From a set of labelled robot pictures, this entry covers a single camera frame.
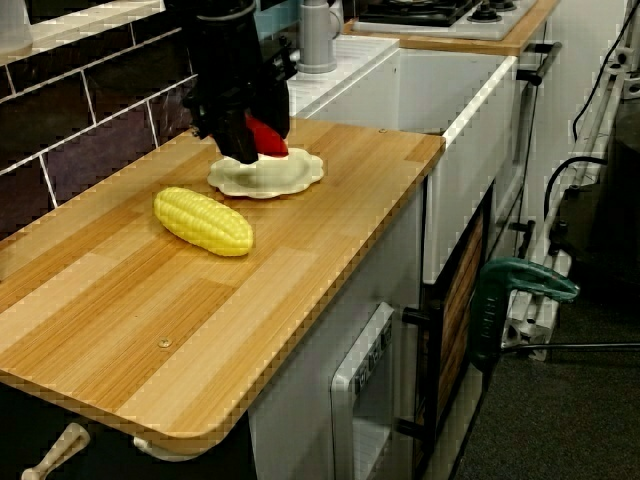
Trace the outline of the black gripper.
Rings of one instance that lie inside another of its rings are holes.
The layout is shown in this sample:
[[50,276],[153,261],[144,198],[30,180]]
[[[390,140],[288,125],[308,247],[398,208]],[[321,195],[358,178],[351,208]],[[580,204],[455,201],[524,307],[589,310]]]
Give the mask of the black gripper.
[[184,100],[196,135],[215,137],[224,156],[255,163],[246,115],[282,139],[290,130],[287,81],[297,72],[292,42],[281,36],[262,43],[252,13],[224,18],[189,12],[182,33],[197,75]]

